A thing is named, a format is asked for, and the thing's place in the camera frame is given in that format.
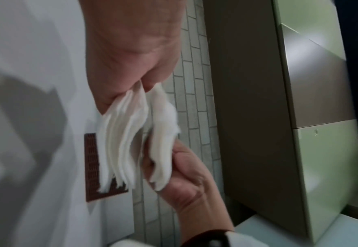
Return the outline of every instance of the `wrist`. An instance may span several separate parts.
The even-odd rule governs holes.
[[[234,231],[234,226],[216,186],[178,212],[182,243],[210,230]]]

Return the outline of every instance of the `brown cabinet side panel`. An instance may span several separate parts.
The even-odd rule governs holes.
[[[225,192],[307,237],[272,1],[204,1]]]

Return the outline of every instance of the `hand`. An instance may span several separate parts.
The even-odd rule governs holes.
[[[88,83],[100,113],[137,81],[148,91],[172,73],[186,0],[79,1]]]
[[[145,142],[142,169],[149,180],[154,170],[149,157],[149,138]],[[179,140],[172,150],[171,179],[158,194],[178,214],[182,243],[209,230],[234,231],[211,173]]]

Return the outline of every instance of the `folded towel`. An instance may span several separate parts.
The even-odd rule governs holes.
[[[161,83],[148,92],[153,109],[153,135],[149,155],[155,163],[150,182],[156,190],[168,183],[172,173],[172,147],[179,127],[177,112],[168,101]],[[135,188],[136,166],[142,145],[134,137],[142,133],[148,116],[146,93],[142,83],[137,82],[129,91],[118,96],[102,116],[97,131],[97,152],[99,156],[99,192],[107,192],[113,178],[118,187]]]

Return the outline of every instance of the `red brown grate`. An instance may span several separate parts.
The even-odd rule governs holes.
[[[126,193],[125,187],[116,188],[116,180],[113,179],[109,192],[99,193],[99,157],[97,155],[96,134],[90,133],[84,135],[85,146],[85,191],[86,201],[93,201],[113,195]]]

